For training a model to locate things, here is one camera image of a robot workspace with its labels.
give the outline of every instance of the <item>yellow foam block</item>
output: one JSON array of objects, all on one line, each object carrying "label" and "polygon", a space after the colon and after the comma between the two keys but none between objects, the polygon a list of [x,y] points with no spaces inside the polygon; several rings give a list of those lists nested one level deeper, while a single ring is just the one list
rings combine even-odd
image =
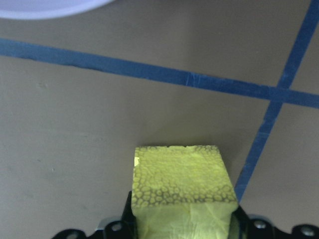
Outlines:
[{"label": "yellow foam block", "polygon": [[216,146],[136,148],[132,210],[139,239],[227,239],[237,207]]}]

